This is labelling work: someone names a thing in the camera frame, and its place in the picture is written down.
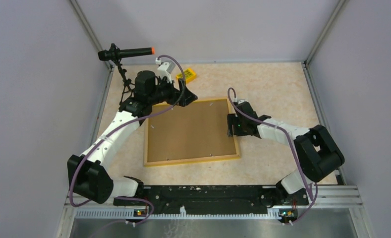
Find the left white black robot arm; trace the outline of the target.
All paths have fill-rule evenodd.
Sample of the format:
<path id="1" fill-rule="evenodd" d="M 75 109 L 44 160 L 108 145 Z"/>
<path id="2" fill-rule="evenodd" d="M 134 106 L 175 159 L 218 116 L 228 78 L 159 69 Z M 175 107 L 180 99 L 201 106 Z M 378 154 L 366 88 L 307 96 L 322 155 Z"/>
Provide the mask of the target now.
<path id="1" fill-rule="evenodd" d="M 88 149 L 80 155 L 72 155 L 67 161 L 69 202 L 72 206 L 79 206 L 72 198 L 75 193 L 88 202 L 99 204 L 111 197 L 125 197 L 132 205 L 143 201 L 140 180 L 128 176 L 113 179 L 107 169 L 119 148 L 146 119 L 197 100 L 198 97 L 187 89 L 185 77 L 179 78 L 178 84 L 179 87 L 175 88 L 174 81 L 165 70 L 137 73 L 130 96 L 120 103 L 110 125 Z"/>

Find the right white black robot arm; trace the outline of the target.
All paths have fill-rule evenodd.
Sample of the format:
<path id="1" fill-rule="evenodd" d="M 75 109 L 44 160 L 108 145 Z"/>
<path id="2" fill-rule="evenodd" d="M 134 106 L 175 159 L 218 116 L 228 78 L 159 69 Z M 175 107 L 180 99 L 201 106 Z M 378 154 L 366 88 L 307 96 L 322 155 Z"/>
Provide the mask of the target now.
<path id="1" fill-rule="evenodd" d="M 323 125 L 298 127 L 267 115 L 258 116 L 244 100 L 231 105 L 235 112 L 227 115 L 229 136 L 272 140 L 288 146 L 293 154 L 296 169 L 276 184 L 273 201 L 289 204 L 296 192 L 302 189 L 309 192 L 313 183 L 320 182 L 344 164 L 344 155 Z"/>

